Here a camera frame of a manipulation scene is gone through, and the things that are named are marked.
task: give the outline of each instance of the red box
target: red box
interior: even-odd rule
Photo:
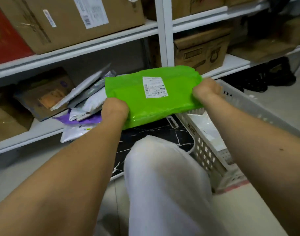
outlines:
[[[33,54],[0,10],[0,64]]]

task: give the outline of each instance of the brown box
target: brown box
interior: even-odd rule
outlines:
[[[0,142],[27,132],[33,115],[12,98],[11,87],[0,89]]]
[[[252,2],[256,0],[226,0],[226,6],[231,7],[242,3]]]
[[[0,8],[36,54],[54,51],[145,23],[140,0],[137,2],[76,0],[76,2],[0,0]]]
[[[20,82],[14,98],[36,119],[43,121],[67,109],[67,104],[65,104],[55,111],[50,110],[73,88],[73,82],[65,70],[59,67]]]
[[[277,39],[248,40],[230,47],[228,53],[256,63],[267,62],[293,51],[295,45]]]
[[[142,4],[147,18],[157,20],[154,0],[142,0]],[[172,19],[208,11],[223,5],[224,0],[172,0]]]
[[[287,43],[300,45],[300,17],[283,24],[280,38]]]
[[[227,53],[231,31],[232,28],[227,25],[213,25],[210,30],[191,30],[175,34],[175,65],[190,66],[201,75],[221,67]],[[158,41],[150,39],[149,47],[153,65],[161,67]]]

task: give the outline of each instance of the plastic crate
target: plastic crate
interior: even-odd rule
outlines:
[[[300,137],[300,130],[267,110],[260,103],[254,101],[254,99],[222,80],[217,80],[217,82],[223,86],[223,94],[226,100],[233,106]],[[216,151],[202,134],[201,130],[188,116],[188,114],[203,114],[204,111],[205,110],[201,108],[187,113],[177,114],[177,117],[192,133],[195,139],[195,160],[208,172],[214,193],[220,194],[246,184],[248,180],[231,158],[229,151],[227,149]]]

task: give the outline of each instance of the green plastic mailer bag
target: green plastic mailer bag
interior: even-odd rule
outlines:
[[[192,88],[202,80],[193,68],[179,65],[106,78],[105,90],[108,98],[128,104],[130,112],[124,126],[127,129],[201,108]]]

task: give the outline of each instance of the person's left hand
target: person's left hand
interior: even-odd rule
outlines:
[[[128,113],[129,107],[127,103],[117,98],[107,98],[102,106],[102,120],[116,116],[125,122]]]

